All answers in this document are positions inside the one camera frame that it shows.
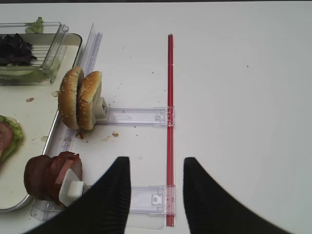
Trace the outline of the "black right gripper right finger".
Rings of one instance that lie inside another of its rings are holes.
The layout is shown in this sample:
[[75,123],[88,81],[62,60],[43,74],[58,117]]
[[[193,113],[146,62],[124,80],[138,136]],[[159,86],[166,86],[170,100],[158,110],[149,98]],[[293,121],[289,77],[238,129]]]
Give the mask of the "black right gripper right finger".
[[226,192],[194,157],[184,159],[183,204],[192,234],[285,234]]

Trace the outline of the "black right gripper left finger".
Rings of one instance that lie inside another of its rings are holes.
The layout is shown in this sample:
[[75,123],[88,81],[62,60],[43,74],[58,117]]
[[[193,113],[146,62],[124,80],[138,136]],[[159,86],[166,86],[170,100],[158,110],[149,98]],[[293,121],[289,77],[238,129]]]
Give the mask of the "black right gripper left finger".
[[81,198],[29,233],[122,234],[130,202],[130,160],[120,156]]

